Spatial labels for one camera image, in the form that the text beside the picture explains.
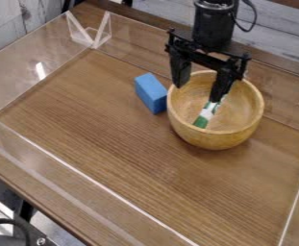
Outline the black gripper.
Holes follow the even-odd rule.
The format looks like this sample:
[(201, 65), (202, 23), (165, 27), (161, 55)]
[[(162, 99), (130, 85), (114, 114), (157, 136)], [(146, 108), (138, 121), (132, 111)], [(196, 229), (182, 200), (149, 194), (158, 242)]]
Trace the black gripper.
[(190, 64), (196, 63), (216, 71), (209, 101), (217, 103), (228, 92), (235, 80), (241, 80), (247, 71), (249, 54), (232, 54), (224, 50), (207, 48), (189, 37), (189, 31), (170, 28), (164, 51), (169, 55), (172, 82), (181, 88), (188, 82)]

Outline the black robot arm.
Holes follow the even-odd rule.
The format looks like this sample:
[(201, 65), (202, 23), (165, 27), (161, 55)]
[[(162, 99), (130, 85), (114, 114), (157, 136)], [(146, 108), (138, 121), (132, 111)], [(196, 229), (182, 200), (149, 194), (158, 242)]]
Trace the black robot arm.
[(193, 0), (193, 25), (188, 32), (166, 31), (165, 52), (169, 55), (172, 83), (181, 88), (189, 80), (190, 64), (216, 72), (209, 101), (217, 103), (232, 84), (244, 78), (249, 54), (225, 51), (236, 23), (237, 0)]

